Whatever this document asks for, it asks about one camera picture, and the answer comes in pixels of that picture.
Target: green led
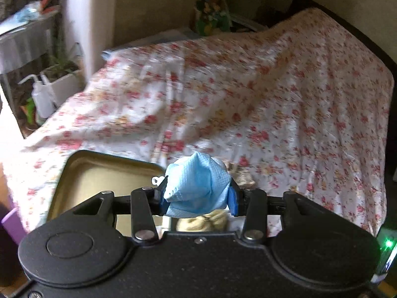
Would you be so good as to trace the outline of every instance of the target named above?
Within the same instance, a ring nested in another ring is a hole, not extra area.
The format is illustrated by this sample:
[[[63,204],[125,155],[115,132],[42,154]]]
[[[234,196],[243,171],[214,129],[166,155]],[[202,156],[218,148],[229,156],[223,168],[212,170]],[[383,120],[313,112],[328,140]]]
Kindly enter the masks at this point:
[[[386,240],[385,245],[387,248],[391,248],[393,246],[393,241]]]

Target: gold tray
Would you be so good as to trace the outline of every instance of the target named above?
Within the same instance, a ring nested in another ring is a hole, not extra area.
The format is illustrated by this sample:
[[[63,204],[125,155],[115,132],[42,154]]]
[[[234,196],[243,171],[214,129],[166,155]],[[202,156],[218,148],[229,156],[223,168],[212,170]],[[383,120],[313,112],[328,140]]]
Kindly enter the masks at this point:
[[[115,196],[125,196],[134,189],[153,186],[152,177],[164,176],[164,173],[163,168],[149,162],[77,151],[69,157],[62,171],[47,220],[104,190],[112,190]],[[154,223],[161,225],[162,218],[154,217]],[[131,216],[118,215],[116,229],[124,236],[131,236]]]

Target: floral fabric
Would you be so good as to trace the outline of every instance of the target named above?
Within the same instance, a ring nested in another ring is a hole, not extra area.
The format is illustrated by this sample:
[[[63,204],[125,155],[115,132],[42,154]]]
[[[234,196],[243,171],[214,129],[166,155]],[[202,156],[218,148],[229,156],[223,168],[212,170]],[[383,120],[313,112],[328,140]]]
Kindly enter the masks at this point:
[[[202,151],[269,195],[297,191],[376,234],[386,216],[385,65],[318,9],[263,33],[119,51],[5,163],[27,230],[79,149],[166,167]],[[269,235],[281,229],[269,218]]]

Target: white planter box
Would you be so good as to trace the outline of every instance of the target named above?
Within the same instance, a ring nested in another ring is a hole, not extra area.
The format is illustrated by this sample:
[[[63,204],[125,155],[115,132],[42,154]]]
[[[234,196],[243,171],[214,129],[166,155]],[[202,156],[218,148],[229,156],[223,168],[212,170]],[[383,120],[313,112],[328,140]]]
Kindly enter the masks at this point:
[[[81,77],[81,70],[74,71],[73,74],[67,74],[54,82],[50,82],[43,70],[40,72],[42,82],[48,86],[48,93],[50,94],[51,100],[57,107],[60,107],[70,96],[81,92],[84,87],[78,79]]]

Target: white bottle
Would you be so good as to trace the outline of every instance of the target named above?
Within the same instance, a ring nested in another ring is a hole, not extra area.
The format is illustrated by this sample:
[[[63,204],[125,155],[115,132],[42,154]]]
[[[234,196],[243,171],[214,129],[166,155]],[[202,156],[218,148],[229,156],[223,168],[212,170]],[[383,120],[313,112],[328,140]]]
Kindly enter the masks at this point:
[[[55,112],[55,106],[50,99],[50,95],[47,91],[47,86],[43,85],[43,83],[38,80],[37,76],[34,74],[28,75],[18,84],[23,84],[31,78],[34,79],[32,99],[34,101],[34,104],[36,105],[37,114],[41,118],[47,119]]]

